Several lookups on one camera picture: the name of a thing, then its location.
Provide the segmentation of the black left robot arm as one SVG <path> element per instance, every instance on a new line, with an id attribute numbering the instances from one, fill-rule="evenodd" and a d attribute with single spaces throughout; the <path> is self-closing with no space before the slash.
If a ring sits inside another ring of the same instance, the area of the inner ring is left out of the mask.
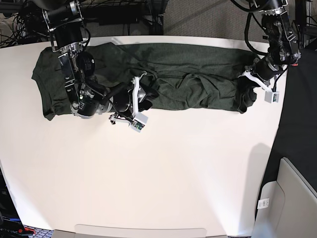
<path id="1" fill-rule="evenodd" d="M 249 7 L 243 7 L 237 1 L 232 3 L 246 12 L 247 22 L 244 30 L 244 41 L 247 47 L 255 54 L 263 56 L 255 59 L 251 66 L 247 66 L 242 76 L 256 83 L 265 91 L 264 100 L 268 103 L 277 103 L 280 93 L 277 91 L 277 82 L 291 66 L 297 66 L 301 57 L 297 37 L 285 7 L 286 0 L 250 0 Z M 259 24 L 267 37 L 269 48 L 267 52 L 256 50 L 249 42 L 249 29 L 254 13 L 260 12 L 262 20 Z"/>

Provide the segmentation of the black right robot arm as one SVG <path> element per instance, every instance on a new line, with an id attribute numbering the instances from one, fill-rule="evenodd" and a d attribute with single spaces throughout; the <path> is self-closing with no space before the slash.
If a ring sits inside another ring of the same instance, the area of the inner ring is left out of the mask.
<path id="1" fill-rule="evenodd" d="M 52 51 L 59 52 L 58 61 L 64 87 L 70 101 L 71 113 L 83 119 L 95 114 L 110 113 L 112 124 L 127 123 L 140 132 L 148 122 L 142 112 L 152 107 L 150 98 L 155 90 L 140 81 L 144 70 L 129 83 L 104 87 L 95 76 L 95 60 L 86 51 L 91 34 L 84 24 L 80 2 L 77 0 L 36 0 L 47 25 Z"/>

